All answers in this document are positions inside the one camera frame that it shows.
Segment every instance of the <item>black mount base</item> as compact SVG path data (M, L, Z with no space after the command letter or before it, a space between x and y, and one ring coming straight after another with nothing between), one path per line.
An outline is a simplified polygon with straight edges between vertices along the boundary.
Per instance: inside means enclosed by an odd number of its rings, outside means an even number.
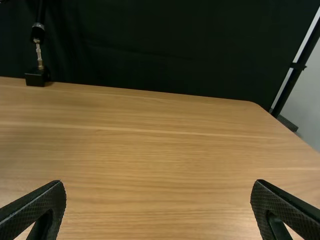
M44 67L44 69L34 67L29 72L26 72L24 76L27 86L44 87L46 82L50 81L50 72L47 67Z

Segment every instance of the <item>black fabric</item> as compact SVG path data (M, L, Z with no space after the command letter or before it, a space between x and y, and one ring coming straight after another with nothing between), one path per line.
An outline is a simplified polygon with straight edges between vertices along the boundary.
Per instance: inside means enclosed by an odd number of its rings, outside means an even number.
M319 0L48 0L54 81L239 99L269 109ZM36 64L35 0L0 5L0 75Z

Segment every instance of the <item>table surface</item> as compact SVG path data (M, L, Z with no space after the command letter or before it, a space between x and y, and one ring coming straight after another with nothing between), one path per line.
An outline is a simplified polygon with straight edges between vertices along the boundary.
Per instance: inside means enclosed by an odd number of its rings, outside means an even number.
M320 207L320 155L247 101L0 77L0 164L0 207L62 180L61 240L261 239L256 179Z

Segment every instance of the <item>black clamp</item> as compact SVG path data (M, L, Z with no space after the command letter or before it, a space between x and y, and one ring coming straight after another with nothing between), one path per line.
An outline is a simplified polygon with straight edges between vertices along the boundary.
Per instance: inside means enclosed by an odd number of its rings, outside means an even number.
M290 68L296 69L296 70L299 70L299 71L305 70L306 67L307 67L306 65L301 64L301 63L297 63L297 62L292 62L291 65L290 65Z

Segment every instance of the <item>gray wall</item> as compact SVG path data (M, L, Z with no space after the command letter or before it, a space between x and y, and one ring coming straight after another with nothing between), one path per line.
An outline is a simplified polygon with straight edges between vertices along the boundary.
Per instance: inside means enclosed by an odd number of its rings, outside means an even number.
M319 15L320 11L318 10L296 59L310 36ZM297 134L320 152L320 41L318 41L306 65L307 68L294 86L281 115L296 124L299 127Z

